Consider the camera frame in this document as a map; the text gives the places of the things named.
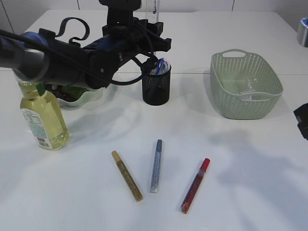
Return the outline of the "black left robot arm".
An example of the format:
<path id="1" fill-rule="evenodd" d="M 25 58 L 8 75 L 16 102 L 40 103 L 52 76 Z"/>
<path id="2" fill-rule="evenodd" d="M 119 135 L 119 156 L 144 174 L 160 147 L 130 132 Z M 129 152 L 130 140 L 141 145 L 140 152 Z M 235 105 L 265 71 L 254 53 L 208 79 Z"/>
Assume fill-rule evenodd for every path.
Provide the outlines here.
<path id="1" fill-rule="evenodd" d="M 129 61 L 140 67 L 142 77 L 149 75 L 158 65 L 155 53 L 171 49 L 171 39 L 161 37 L 164 24 L 134 17 L 133 12 L 141 7 L 139 0 L 102 0 L 101 5 L 108 8 L 103 36 L 85 47 L 80 43 L 90 35 L 88 25 L 82 37 L 72 37 L 68 42 L 59 40 L 68 18 L 61 22 L 58 33 L 44 28 L 21 35 L 2 30 L 1 67 L 13 70 L 26 82 L 94 90 L 110 84 L 136 83 L 137 79 L 113 80 L 119 68 Z"/>

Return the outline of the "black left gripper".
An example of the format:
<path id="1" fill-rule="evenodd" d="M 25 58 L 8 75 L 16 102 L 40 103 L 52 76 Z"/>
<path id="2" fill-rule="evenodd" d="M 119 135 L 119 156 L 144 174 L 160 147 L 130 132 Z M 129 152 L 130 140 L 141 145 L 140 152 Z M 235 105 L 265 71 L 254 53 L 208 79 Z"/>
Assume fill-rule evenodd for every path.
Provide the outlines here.
<path id="1" fill-rule="evenodd" d="M 161 38 L 164 23 L 133 17 L 133 12 L 142 6 L 141 0 L 99 0 L 99 3 L 108 7 L 102 53 L 167 52 L 171 49 L 172 39 Z"/>

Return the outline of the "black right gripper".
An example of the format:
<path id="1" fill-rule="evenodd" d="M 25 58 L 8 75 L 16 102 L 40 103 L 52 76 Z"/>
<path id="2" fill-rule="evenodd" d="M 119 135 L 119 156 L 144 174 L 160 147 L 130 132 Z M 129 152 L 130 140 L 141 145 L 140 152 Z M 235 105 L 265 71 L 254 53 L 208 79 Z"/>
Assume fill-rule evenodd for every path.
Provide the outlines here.
<path id="1" fill-rule="evenodd" d="M 304 139 L 308 139 L 308 103 L 303 104 L 294 110 L 294 115 L 298 121 L 297 127 Z"/>

